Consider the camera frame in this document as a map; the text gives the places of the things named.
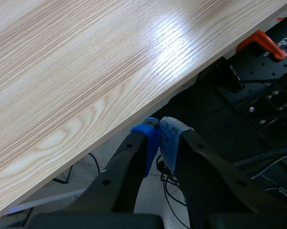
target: wire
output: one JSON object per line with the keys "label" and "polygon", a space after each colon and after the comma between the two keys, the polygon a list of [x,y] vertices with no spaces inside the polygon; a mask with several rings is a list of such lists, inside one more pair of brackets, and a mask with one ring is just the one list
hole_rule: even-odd
{"label": "wire", "polygon": [[173,199],[175,200],[177,203],[180,203],[181,205],[183,206],[187,206],[185,203],[182,203],[181,201],[179,201],[178,199],[176,199],[174,196],[171,195],[171,193],[168,191],[168,187],[167,187],[167,184],[168,184],[168,180],[165,180],[165,188],[166,188],[166,192],[167,194]]}
{"label": "wire", "polygon": [[175,218],[176,218],[176,219],[179,221],[179,223],[181,223],[185,228],[190,229],[189,227],[186,226],[186,224],[184,224],[184,223],[177,217],[177,215],[176,215],[175,212],[173,211],[173,209],[172,209],[172,207],[171,207],[171,204],[170,204],[170,202],[169,202],[169,200],[168,200],[168,197],[167,197],[167,193],[166,193],[166,188],[165,188],[165,183],[164,183],[164,182],[163,182],[163,192],[164,192],[164,196],[165,196],[165,198],[166,198],[166,200],[167,200],[167,203],[168,203],[168,205],[169,205],[169,207],[170,207],[170,209],[171,209],[173,215],[175,216]]}
{"label": "wire", "polygon": [[95,156],[93,156],[91,153],[89,153],[89,155],[92,156],[92,158],[95,160],[95,162],[96,162],[96,167],[97,167],[97,172],[100,174],[100,167],[99,167],[99,164],[98,164],[98,162],[97,162]]}
{"label": "wire", "polygon": [[66,180],[67,183],[69,183],[69,178],[70,178],[70,175],[71,175],[72,168],[73,168],[73,165],[70,167],[70,170],[69,170],[69,173],[68,173],[68,177],[67,177],[67,180]]}
{"label": "wire", "polygon": [[32,207],[32,208],[30,209],[30,211],[29,211],[27,217],[25,218],[24,222],[22,223],[22,226],[21,226],[22,228],[23,228],[23,227],[26,225],[26,223],[28,222],[29,217],[30,217],[30,215],[31,215],[32,212],[33,212],[33,209],[34,209],[34,207]]}
{"label": "wire", "polygon": [[161,158],[161,154],[160,154],[159,157],[157,157],[157,159],[156,159],[156,165],[158,165],[160,158]]}
{"label": "wire", "polygon": [[[165,180],[164,178],[161,178],[161,177],[160,177],[160,181],[165,182],[166,180]],[[172,185],[178,187],[179,190],[181,190],[181,187],[180,187],[177,183],[173,183],[173,182],[170,182],[170,181],[168,181],[168,180],[167,180],[167,183],[172,184]]]}
{"label": "wire", "polygon": [[278,163],[279,161],[282,161],[284,159],[287,158],[287,154],[283,155],[281,157],[279,157],[278,159],[272,161],[271,163],[267,164],[265,167],[263,167],[262,169],[260,169],[258,172],[256,172],[255,174],[250,176],[250,179],[256,179],[258,176],[260,176],[261,174],[263,174],[265,171],[267,171],[270,167],[272,167],[273,165],[275,165],[276,163]]}
{"label": "wire", "polygon": [[69,184],[69,178],[70,178],[70,175],[71,175],[72,168],[73,168],[73,165],[70,167],[70,170],[69,170],[68,177],[67,177],[66,181],[61,180],[61,179],[57,179],[57,178],[53,178],[52,181],[55,181],[57,183],[61,183],[63,185]]}
{"label": "wire", "polygon": [[[88,153],[88,154],[95,160],[97,172],[98,172],[98,174],[100,174],[100,172],[101,172],[100,171],[100,166],[99,166],[95,156],[93,156],[91,153]],[[70,179],[72,168],[73,168],[73,165],[70,167],[70,170],[69,170],[68,177],[67,177],[66,181],[60,180],[60,179],[57,179],[57,178],[53,178],[52,181],[55,181],[57,183],[64,184],[64,185],[65,184],[69,184],[69,179]]]}

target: white tile floor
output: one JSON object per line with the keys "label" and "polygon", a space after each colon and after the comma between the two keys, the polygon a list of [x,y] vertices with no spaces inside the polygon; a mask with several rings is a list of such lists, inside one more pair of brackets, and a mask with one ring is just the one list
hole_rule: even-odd
{"label": "white tile floor", "polygon": [[[285,17],[287,16],[287,11],[278,15],[278,17]],[[272,20],[269,24],[265,25],[262,30],[266,31],[275,25],[278,21],[276,19]],[[229,58],[234,54],[234,49],[228,52],[225,57]],[[194,84],[195,80],[192,79],[188,83],[186,83],[183,87],[179,90],[172,93],[166,99],[158,103],[156,106],[151,108],[150,110],[146,111],[141,117],[130,123],[127,127],[113,135],[111,138],[107,139],[106,142],[96,149],[94,149],[91,153],[97,158],[98,163],[102,168],[106,166],[108,161],[110,160],[111,156],[114,154],[116,149],[119,147],[123,139],[129,134],[130,129],[133,126],[136,126],[142,121],[149,117],[152,113],[160,109],[163,105],[165,105],[170,98],[174,95],[179,93],[180,91],[188,88],[192,84]],[[66,170],[62,173],[58,178],[66,179],[69,170]],[[72,170],[70,176],[70,183],[78,182],[78,181],[93,181],[97,176],[97,168],[95,166],[95,162],[91,156],[87,155],[81,160],[79,160]],[[168,184],[169,192],[180,201],[183,200],[183,195],[179,191],[178,188]],[[34,208],[32,215],[37,214],[39,212],[51,212],[55,210],[59,210],[71,202],[73,202],[77,196],[72,196],[69,198],[61,199],[58,201],[54,201],[51,203],[47,203],[41,206],[37,206]],[[187,226],[189,226],[189,218],[188,212],[186,207],[183,205],[171,200],[169,198],[172,208],[174,212],[179,217],[179,219],[184,222]],[[164,225],[166,229],[184,229],[185,227],[181,225],[176,218],[174,217],[173,213],[171,212],[168,203],[164,197],[163,186],[162,182],[160,181],[160,172],[156,169],[156,163],[153,162],[152,168],[150,170],[150,175],[145,178],[141,184],[136,206],[135,206],[135,213],[153,213],[158,214],[163,218]]]}

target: wooden table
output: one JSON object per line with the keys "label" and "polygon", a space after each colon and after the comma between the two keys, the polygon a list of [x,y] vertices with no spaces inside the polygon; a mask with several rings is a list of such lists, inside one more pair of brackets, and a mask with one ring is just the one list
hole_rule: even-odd
{"label": "wooden table", "polygon": [[0,0],[0,216],[286,7]]}

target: mounting hole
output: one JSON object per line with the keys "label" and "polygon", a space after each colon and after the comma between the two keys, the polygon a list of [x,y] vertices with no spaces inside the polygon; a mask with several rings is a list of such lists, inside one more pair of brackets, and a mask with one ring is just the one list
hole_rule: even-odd
{"label": "mounting hole", "polygon": [[238,184],[241,185],[242,187],[246,187],[247,184],[243,180],[238,180]]}
{"label": "mounting hole", "polygon": [[110,185],[110,180],[103,180],[102,184],[104,186],[108,186],[108,185]]}

